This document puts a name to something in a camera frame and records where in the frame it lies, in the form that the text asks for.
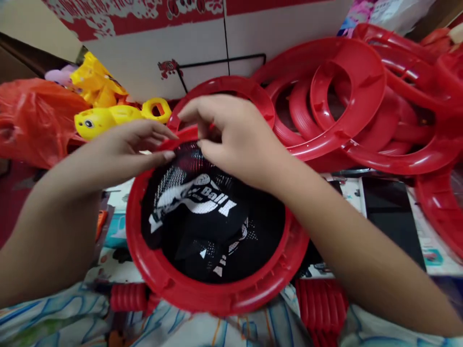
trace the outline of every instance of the red plastic bag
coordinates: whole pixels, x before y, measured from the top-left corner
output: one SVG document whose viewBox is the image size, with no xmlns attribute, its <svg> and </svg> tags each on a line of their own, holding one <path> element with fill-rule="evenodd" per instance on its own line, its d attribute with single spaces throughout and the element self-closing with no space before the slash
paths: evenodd
<svg viewBox="0 0 463 347">
<path fill-rule="evenodd" d="M 0 157 L 50 169 L 79 139 L 74 115 L 89 106 L 79 95 L 40 79 L 0 85 Z"/>
</svg>

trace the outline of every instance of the clutter of toys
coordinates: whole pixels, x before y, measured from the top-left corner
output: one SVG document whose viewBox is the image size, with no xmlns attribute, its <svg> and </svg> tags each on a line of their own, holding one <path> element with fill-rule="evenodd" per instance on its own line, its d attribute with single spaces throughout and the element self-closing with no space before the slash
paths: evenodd
<svg viewBox="0 0 463 347">
<path fill-rule="evenodd" d="M 414 176 L 427 218 L 463 258 L 463 213 L 450 186 L 463 146 L 460 36 L 441 30 L 417 44 L 359 24 L 352 39 L 293 47 L 250 78 L 199 84 L 172 111 L 161 98 L 132 102 L 87 53 L 80 67 L 50 71 L 48 81 L 0 86 L 0 156 L 49 169 L 71 147 L 133 119 L 155 119 L 182 131 L 177 115 L 189 100 L 232 92 L 253 102 L 288 151 L 318 172 L 364 166 Z M 275 105 L 288 90 L 290 117 L 283 119 Z M 332 110 L 333 96 L 345 108 L 342 115 Z"/>
</svg>

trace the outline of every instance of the toy eye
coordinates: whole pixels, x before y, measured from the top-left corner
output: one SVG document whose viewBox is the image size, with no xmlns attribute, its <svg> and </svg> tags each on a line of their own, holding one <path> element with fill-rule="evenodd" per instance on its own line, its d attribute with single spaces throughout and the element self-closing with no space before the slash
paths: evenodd
<svg viewBox="0 0 463 347">
<path fill-rule="evenodd" d="M 93 127 L 95 127 L 95 126 L 93 125 L 93 122 L 92 122 L 91 120 L 86 120 L 84 123 L 85 123 L 85 126 L 86 126 L 87 128 L 92 129 Z"/>
</svg>

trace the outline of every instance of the yellow plastic toy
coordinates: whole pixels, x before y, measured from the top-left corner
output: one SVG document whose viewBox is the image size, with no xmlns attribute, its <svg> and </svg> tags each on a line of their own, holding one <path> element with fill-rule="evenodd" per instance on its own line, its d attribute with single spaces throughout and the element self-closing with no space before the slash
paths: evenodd
<svg viewBox="0 0 463 347">
<path fill-rule="evenodd" d="M 154 106 L 158 107 L 161 116 L 156 117 L 152 114 L 151 110 Z M 128 105 L 92 108 L 76 114 L 74 116 L 74 124 L 79 135 L 83 139 L 90 141 L 113 126 L 136 119 L 153 119 L 161 123 L 167 123 L 171 114 L 172 111 L 167 101 L 161 98 L 154 98 L 143 104 L 142 111 Z"/>
<path fill-rule="evenodd" d="M 157 107 L 160 116 L 153 115 L 153 107 Z M 152 98 L 143 104 L 141 114 L 147 119 L 157 120 L 159 123 L 166 124 L 172 115 L 169 104 L 162 98 Z"/>
<path fill-rule="evenodd" d="M 117 104 L 115 94 L 127 95 L 106 68 L 91 53 L 85 54 L 83 64 L 71 75 L 72 84 L 82 89 L 81 96 L 93 107 L 111 107 Z"/>
</svg>

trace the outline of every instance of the fingernail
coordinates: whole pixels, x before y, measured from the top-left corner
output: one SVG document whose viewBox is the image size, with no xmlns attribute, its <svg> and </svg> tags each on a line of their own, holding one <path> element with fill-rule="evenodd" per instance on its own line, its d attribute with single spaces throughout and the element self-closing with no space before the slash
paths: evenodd
<svg viewBox="0 0 463 347">
<path fill-rule="evenodd" d="M 163 153 L 164 155 L 164 158 L 167 160 L 167 161 L 170 161 L 172 160 L 173 158 L 175 158 L 175 153 L 173 151 L 166 151 Z"/>
</svg>

